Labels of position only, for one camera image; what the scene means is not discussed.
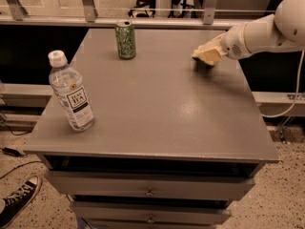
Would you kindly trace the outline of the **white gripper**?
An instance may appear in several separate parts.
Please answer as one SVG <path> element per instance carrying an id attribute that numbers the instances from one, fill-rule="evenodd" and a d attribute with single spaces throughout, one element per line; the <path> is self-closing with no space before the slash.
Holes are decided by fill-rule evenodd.
<path id="1" fill-rule="evenodd" d="M 214 65 L 220 62 L 226 55 L 235 60 L 251 56 L 252 54 L 247 49 L 245 43 L 245 28 L 245 23 L 233 26 L 225 33 L 219 34 L 209 42 L 200 45 L 193 51 L 192 56 L 213 61 Z"/>

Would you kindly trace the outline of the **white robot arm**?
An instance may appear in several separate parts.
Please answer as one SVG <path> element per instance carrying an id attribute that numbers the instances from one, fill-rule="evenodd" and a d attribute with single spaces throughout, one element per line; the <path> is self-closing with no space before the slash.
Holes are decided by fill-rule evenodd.
<path id="1" fill-rule="evenodd" d="M 270 14 L 233 26 L 193 51 L 193 59 L 214 66 L 225 56 L 248 58 L 260 52 L 305 49 L 305 0 L 283 0 Z"/>

